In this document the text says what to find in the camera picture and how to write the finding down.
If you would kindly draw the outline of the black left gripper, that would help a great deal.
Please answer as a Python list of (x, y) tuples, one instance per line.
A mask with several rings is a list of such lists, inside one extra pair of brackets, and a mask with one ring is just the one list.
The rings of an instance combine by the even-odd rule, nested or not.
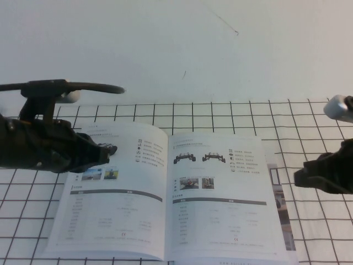
[(1, 116), (2, 168), (81, 173), (109, 163), (117, 150), (111, 143), (95, 144), (62, 120), (27, 123)]

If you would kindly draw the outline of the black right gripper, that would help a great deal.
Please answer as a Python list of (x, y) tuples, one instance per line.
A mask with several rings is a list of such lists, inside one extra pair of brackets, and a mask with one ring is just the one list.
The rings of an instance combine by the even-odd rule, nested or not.
[(342, 141), (335, 153), (323, 153), (316, 160), (304, 162), (303, 168), (294, 173), (294, 183), (301, 188), (352, 195), (352, 139)]

